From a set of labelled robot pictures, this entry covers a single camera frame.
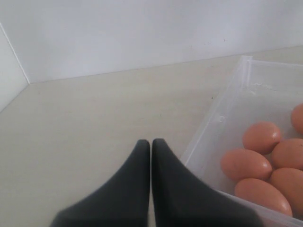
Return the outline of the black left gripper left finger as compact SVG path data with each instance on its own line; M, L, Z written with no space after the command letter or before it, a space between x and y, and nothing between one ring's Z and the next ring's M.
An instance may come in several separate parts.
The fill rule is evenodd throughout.
M138 140L128 159L99 189L61 210L53 227L146 227L151 148Z

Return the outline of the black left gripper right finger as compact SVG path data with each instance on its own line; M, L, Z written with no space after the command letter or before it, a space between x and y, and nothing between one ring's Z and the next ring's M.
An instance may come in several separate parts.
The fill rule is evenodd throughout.
M193 175L164 139L152 142L152 194L158 227L263 226L255 211Z

